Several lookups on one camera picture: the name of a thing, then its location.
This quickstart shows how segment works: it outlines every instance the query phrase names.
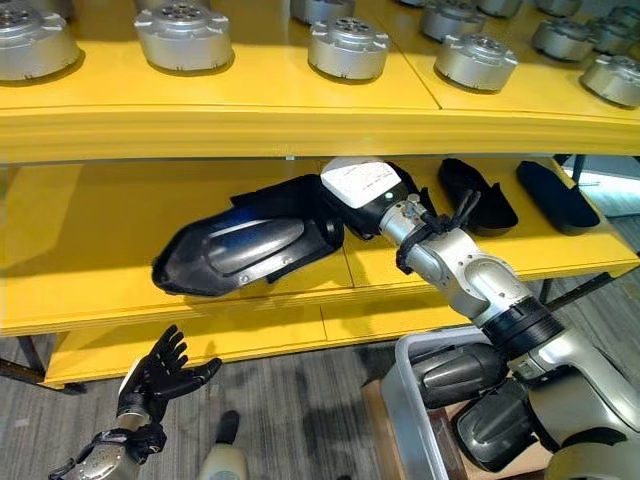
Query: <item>plastic bin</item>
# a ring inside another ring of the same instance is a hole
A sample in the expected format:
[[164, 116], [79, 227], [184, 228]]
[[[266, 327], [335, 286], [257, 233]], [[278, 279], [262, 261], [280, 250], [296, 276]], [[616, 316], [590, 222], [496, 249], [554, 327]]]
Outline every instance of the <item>plastic bin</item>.
[[396, 343], [396, 364], [382, 380], [382, 397], [408, 480], [449, 480], [409, 358], [448, 345], [471, 342], [490, 343], [475, 326], [407, 335]]

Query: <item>white label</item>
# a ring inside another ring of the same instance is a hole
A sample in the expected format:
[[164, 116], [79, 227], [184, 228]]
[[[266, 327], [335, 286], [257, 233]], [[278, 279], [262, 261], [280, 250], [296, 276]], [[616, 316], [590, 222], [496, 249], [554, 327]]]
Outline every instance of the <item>white label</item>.
[[400, 183], [378, 157], [336, 157], [324, 167], [322, 184], [351, 208], [360, 208]]

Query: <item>yellow shelf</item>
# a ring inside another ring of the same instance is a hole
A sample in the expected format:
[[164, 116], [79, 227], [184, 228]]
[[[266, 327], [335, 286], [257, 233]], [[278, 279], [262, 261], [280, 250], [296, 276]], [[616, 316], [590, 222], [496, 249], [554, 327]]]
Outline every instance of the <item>yellow shelf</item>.
[[521, 65], [498, 95], [475, 95], [432, 73], [436, 44], [420, 12], [392, 0], [358, 2], [394, 47], [384, 74], [339, 83], [307, 64], [307, 28], [286, 1], [221, 0], [235, 60], [184, 77], [147, 64], [125, 1], [78, 0], [72, 30], [85, 57], [66, 76], [0, 87], [3, 162], [204, 156], [330, 156], [456, 152], [640, 152], [640, 112], [576, 84], [579, 70], [534, 53], [540, 14], [489, 20]]
[[[194, 365], [214, 356], [224, 361], [244, 360], [396, 338], [462, 323], [467, 320], [437, 299], [420, 297], [243, 315], [223, 313], [177, 325], [186, 337], [188, 365]], [[60, 386], [123, 376], [170, 324], [154, 322], [58, 334], [45, 384]]]
[[[578, 83], [578, 78], [596, 58], [596, 53], [582, 62], [561, 62], [541, 55], [531, 47], [531, 37], [538, 25], [542, 20], [550, 18], [532, 3], [525, 2], [512, 19], [487, 17], [483, 33], [504, 42], [519, 61], [506, 86], [498, 94], [464, 91], [436, 75], [433, 65], [441, 45], [420, 32], [420, 9], [407, 8], [399, 2], [389, 0], [371, 0], [370, 5], [376, 18], [444, 110], [503, 112], [514, 116], [584, 116], [585, 119], [591, 117], [592, 121], [601, 117], [605, 123], [609, 122], [606, 118], [615, 118], [629, 122], [629, 126], [635, 129], [635, 134], [640, 136], [640, 110], [623, 110], [602, 102]], [[559, 131], [557, 134], [563, 135], [564, 132]]]
[[[556, 232], [516, 180], [521, 159], [465, 160], [488, 181], [501, 182], [520, 217], [507, 235], [477, 240], [483, 249], [511, 263], [523, 279], [620, 274], [639, 264], [606, 220], [578, 237]], [[551, 160], [538, 161], [553, 165]], [[450, 211], [436, 182], [440, 162], [441, 158], [397, 160], [418, 185], [429, 187], [439, 210]], [[229, 208], [233, 194], [317, 172], [314, 161], [264, 159], [9, 169], [7, 223], [0, 237], [6, 242], [0, 251], [6, 252], [2, 266], [7, 271], [2, 334], [183, 321], [338, 302], [363, 304], [381, 296], [394, 300], [435, 292], [415, 275], [397, 270], [395, 250], [382, 239], [362, 242], [351, 235], [343, 251], [273, 285], [259, 282], [216, 299], [167, 295], [153, 285], [150, 265], [180, 227]]]
[[[452, 208], [437, 180], [442, 157], [394, 160], [408, 171], [416, 184], [429, 188], [438, 212]], [[499, 237], [475, 237], [484, 251], [506, 260], [523, 280], [539, 280], [608, 271], [624, 273], [640, 262], [627, 243], [600, 214], [601, 223], [583, 235], [568, 237], [553, 228], [520, 186], [516, 169], [523, 157], [462, 157], [480, 170], [489, 184], [499, 182], [503, 193], [518, 215], [518, 224]], [[530, 159], [552, 168], [564, 182], [573, 181], [550, 158]], [[383, 284], [414, 284], [424, 287], [416, 275], [405, 275], [394, 265], [395, 248], [381, 237], [362, 242], [353, 235], [345, 241], [349, 270], [355, 287]]]

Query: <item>gray carpet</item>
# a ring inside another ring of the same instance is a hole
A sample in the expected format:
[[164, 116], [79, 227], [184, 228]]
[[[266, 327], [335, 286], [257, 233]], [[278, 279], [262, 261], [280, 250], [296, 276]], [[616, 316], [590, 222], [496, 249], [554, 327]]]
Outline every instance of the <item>gray carpet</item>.
[[[640, 250], [640, 219], [614, 221]], [[564, 279], [550, 298], [585, 280]], [[640, 388], [640, 272], [558, 312], [609, 353]], [[38, 340], [46, 352], [50, 341]], [[14, 339], [0, 339], [17, 358]], [[286, 355], [225, 365], [209, 385], [173, 402], [165, 417], [165, 451], [151, 457], [141, 479], [195, 478], [227, 409], [242, 414], [237, 443], [253, 479], [380, 478], [360, 387], [393, 363], [391, 342]], [[0, 479], [42, 479], [112, 426], [119, 381], [89, 384], [69, 397], [0, 379]]]

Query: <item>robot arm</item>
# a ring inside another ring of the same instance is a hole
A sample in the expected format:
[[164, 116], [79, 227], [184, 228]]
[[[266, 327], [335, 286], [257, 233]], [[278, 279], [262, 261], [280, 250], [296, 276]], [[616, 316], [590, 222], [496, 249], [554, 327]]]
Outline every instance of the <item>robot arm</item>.
[[464, 213], [429, 214], [376, 158], [334, 159], [321, 178], [328, 202], [356, 233], [397, 245], [398, 267], [437, 287], [507, 356], [529, 387], [547, 448], [603, 432], [640, 438], [638, 392], [583, 335], [565, 329], [504, 260], [478, 248], [459, 228]]
[[166, 435], [161, 421], [169, 400], [205, 385], [222, 362], [214, 358], [182, 368], [187, 349], [173, 325], [147, 356], [136, 362], [118, 395], [116, 428], [101, 432], [75, 459], [51, 472], [50, 480], [133, 480], [151, 454], [162, 451]]

